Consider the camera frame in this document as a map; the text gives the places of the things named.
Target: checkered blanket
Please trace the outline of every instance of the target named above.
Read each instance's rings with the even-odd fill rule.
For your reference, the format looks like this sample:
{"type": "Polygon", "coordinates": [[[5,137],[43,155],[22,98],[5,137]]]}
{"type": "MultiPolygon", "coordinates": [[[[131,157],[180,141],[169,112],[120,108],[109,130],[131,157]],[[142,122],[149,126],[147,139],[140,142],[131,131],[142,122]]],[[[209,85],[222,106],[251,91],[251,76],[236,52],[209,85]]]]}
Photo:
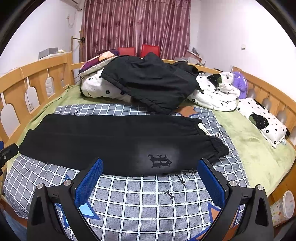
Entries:
{"type": "MultiPolygon", "coordinates": [[[[220,159],[214,168],[227,180],[236,180],[249,186],[244,168],[229,135],[211,110],[195,108],[190,118],[200,118],[211,133],[219,133],[230,153],[220,159]]],[[[122,104],[81,104],[57,107],[56,114],[67,115],[149,115],[146,108],[122,104]]],[[[19,155],[7,174],[4,192],[20,217],[27,218],[33,192],[38,183],[60,185],[66,175],[71,179],[78,171],[44,164],[19,155]]],[[[196,170],[156,175],[152,177],[120,177],[101,175],[89,204],[100,218],[87,218],[97,236],[107,240],[195,240],[200,232],[211,225],[208,203],[212,200],[196,170]]],[[[62,223],[62,212],[58,209],[62,223]]],[[[69,238],[75,240],[70,227],[69,238]]]]}

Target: pink striped curtain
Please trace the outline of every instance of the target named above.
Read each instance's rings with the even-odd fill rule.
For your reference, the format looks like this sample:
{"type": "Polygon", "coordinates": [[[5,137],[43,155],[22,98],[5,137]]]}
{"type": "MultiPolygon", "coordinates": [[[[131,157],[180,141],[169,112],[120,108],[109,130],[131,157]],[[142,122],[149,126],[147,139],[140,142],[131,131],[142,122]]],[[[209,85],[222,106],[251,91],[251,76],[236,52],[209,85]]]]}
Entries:
{"type": "Polygon", "coordinates": [[[160,47],[160,57],[183,57],[189,48],[190,0],[86,0],[82,22],[83,61],[96,50],[160,47]]]}

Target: metal bolt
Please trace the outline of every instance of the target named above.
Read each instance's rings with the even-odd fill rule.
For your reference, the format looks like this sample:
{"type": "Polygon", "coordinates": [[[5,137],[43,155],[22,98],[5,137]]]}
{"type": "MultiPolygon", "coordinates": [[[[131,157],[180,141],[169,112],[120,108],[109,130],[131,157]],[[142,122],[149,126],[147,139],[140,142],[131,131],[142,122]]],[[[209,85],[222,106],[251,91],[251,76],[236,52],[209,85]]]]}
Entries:
{"type": "Polygon", "coordinates": [[[264,189],[264,187],[263,187],[261,184],[259,184],[257,187],[258,187],[258,189],[261,190],[261,191],[264,189]]]}
{"type": "Polygon", "coordinates": [[[235,187],[237,185],[237,182],[235,181],[230,181],[229,184],[232,186],[232,187],[235,187]]]}
{"type": "Polygon", "coordinates": [[[39,183],[38,185],[37,185],[37,188],[38,189],[40,189],[40,188],[42,188],[43,187],[43,183],[39,183]]]}
{"type": "Polygon", "coordinates": [[[71,183],[72,183],[72,182],[71,182],[70,179],[64,181],[64,185],[65,185],[65,186],[69,186],[71,183]]]}

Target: green bed sheet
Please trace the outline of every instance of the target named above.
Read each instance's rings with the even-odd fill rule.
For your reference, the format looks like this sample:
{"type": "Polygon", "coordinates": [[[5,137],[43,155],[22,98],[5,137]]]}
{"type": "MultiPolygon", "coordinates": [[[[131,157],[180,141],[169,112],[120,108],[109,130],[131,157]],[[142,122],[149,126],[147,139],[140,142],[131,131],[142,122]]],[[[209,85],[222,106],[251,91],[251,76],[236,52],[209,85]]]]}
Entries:
{"type": "MultiPolygon", "coordinates": [[[[113,101],[110,98],[83,98],[80,95],[78,85],[67,88],[62,95],[48,103],[28,123],[17,144],[21,144],[27,131],[35,129],[45,115],[54,113],[57,106],[96,103],[119,103],[119,101],[113,101]]],[[[262,184],[269,196],[292,167],[295,160],[294,148],[287,143],[286,146],[279,144],[276,149],[273,149],[256,127],[236,110],[232,112],[213,112],[218,122],[224,126],[231,137],[242,160],[250,186],[254,187],[257,184],[262,184]]],[[[12,158],[8,162],[8,171],[14,159],[12,158]]]]}

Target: black pants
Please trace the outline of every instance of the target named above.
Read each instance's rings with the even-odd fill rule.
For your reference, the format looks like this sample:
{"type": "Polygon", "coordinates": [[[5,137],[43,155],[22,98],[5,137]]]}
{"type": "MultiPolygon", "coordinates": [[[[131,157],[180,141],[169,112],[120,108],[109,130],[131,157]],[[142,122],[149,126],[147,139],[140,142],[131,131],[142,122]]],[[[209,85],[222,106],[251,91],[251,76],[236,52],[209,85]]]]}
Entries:
{"type": "Polygon", "coordinates": [[[98,157],[103,173],[155,175],[196,169],[229,154],[217,137],[204,134],[200,119],[171,115],[47,115],[29,130],[19,151],[36,160],[77,170],[98,157]]]}

